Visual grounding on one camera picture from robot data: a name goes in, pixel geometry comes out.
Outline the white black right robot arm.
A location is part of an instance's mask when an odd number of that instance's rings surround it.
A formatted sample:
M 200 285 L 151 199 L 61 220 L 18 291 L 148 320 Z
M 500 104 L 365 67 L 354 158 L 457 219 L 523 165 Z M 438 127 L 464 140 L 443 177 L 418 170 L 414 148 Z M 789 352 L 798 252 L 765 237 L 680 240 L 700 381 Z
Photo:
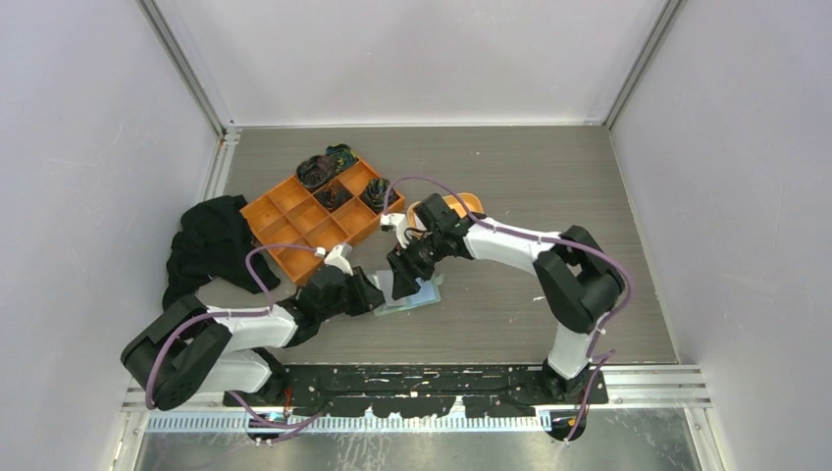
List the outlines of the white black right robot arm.
M 535 276 L 558 323 L 543 366 L 546 393 L 566 403 L 581 392 L 593 334 L 625 288 L 621 271 L 584 228 L 526 231 L 469 208 L 457 211 L 436 193 L 414 205 L 411 216 L 384 213 L 380 224 L 397 239 L 387 255 L 394 299 L 415 294 L 447 257 L 492 261 Z

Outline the green card holder wallet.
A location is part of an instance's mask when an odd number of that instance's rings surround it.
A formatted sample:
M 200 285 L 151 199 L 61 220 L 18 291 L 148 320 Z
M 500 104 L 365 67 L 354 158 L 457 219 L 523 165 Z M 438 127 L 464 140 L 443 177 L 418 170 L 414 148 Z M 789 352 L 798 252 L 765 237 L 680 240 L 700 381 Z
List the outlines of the green card holder wallet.
M 410 312 L 415 308 L 435 304 L 441 301 L 440 286 L 444 281 L 444 273 L 434 275 L 428 282 L 418 280 L 419 290 L 412 295 L 393 299 L 392 293 L 392 271 L 380 270 L 369 277 L 371 283 L 378 288 L 384 296 L 383 304 L 373 311 L 376 317 L 382 317 L 397 312 Z

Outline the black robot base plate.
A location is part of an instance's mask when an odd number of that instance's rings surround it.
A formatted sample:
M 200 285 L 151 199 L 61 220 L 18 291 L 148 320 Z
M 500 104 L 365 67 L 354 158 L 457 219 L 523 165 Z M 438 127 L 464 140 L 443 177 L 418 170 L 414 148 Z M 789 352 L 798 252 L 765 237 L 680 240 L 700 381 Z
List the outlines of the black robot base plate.
M 281 365 L 262 382 L 221 386 L 223 403 L 239 397 L 252 407 L 274 407 L 296 418 L 440 418 L 460 406 L 466 418 L 533 415 L 544 406 L 576 411 L 605 404 L 602 374 L 589 367 L 565 384 L 531 364 Z

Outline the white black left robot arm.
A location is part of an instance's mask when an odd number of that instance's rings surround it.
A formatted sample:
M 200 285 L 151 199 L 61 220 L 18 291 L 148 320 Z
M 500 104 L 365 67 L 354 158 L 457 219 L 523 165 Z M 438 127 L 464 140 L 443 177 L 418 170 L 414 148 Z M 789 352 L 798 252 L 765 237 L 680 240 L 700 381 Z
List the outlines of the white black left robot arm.
M 268 308 L 223 310 L 190 294 L 175 301 L 124 348 L 121 363 L 145 390 L 145 404 L 175 409 L 199 393 L 249 405 L 284 400 L 286 367 L 275 348 L 298 346 L 329 319 L 359 316 L 385 302 L 363 270 L 325 265 Z

